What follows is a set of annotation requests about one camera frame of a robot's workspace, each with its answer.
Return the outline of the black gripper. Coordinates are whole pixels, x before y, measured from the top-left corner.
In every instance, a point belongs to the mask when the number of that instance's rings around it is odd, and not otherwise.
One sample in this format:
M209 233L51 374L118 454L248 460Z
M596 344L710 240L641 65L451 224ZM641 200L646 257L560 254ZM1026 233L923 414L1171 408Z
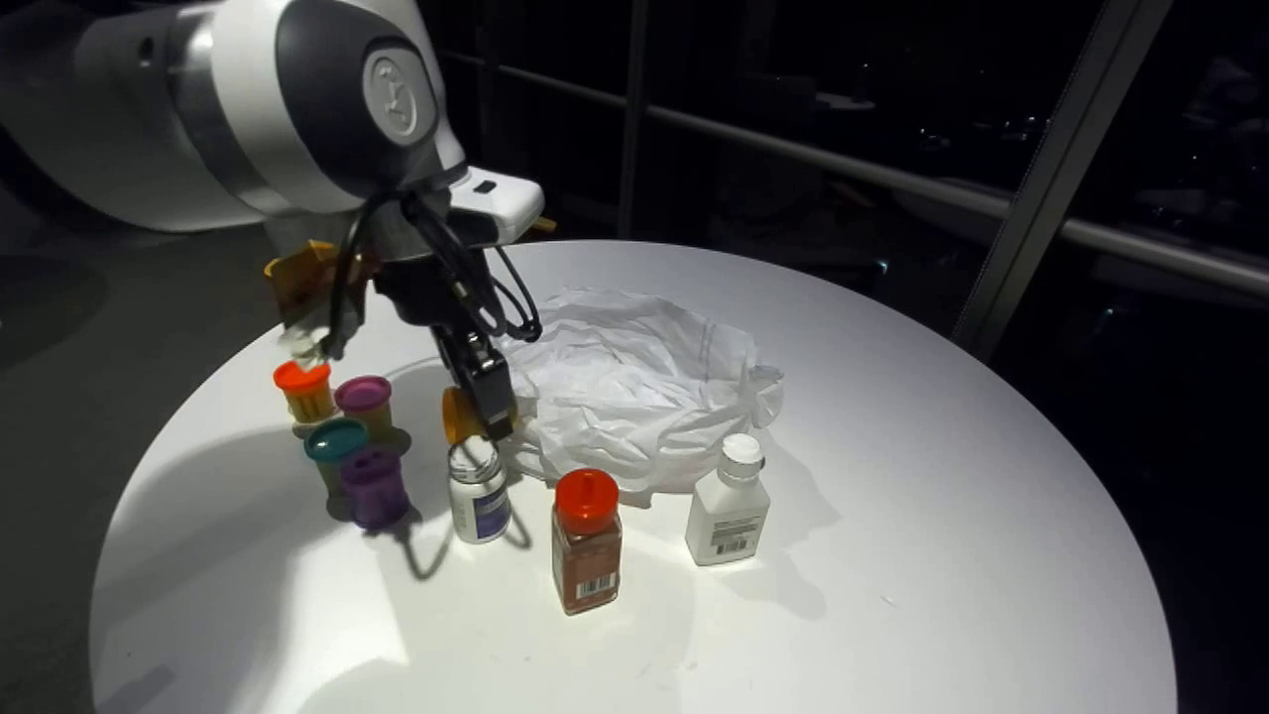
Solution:
M492 304L492 274L481 249L464 257L390 261L375 290L396 318L426 324L437 340L459 340L459 389L484 434L506 442L517 434L517 393L502 352L486 340L502 314Z

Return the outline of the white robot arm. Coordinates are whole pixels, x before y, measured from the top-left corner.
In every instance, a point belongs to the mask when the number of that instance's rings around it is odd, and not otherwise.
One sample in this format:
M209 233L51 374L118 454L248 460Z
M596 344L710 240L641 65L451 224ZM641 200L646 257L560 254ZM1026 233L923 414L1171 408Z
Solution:
M486 261L542 187L477 168L420 0L5 0L5 181L92 232L260 225L285 344L338 361L385 294L484 438L517 429L498 344L537 303Z

